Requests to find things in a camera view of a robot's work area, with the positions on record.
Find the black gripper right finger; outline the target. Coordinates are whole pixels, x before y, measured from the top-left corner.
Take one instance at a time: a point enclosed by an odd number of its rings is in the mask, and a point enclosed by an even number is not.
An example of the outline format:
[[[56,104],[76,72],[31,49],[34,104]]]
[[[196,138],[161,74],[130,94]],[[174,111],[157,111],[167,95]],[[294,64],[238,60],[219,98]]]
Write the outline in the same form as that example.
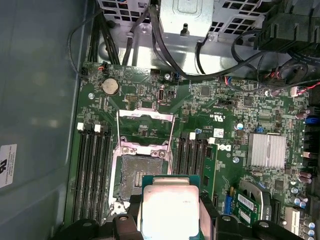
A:
[[[219,214],[206,193],[199,195],[199,228],[205,240],[296,240],[297,235],[268,220],[258,220],[252,227],[234,216]]]

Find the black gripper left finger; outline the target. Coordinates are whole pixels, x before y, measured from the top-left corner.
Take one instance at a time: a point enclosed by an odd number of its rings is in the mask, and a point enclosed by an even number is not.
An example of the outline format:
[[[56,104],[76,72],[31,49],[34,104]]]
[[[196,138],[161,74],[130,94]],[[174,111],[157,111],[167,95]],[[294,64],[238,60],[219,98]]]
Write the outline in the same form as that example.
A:
[[[130,197],[126,214],[116,215],[112,221],[99,225],[91,219],[81,219],[56,233],[55,240],[142,240],[137,221],[142,195]]]

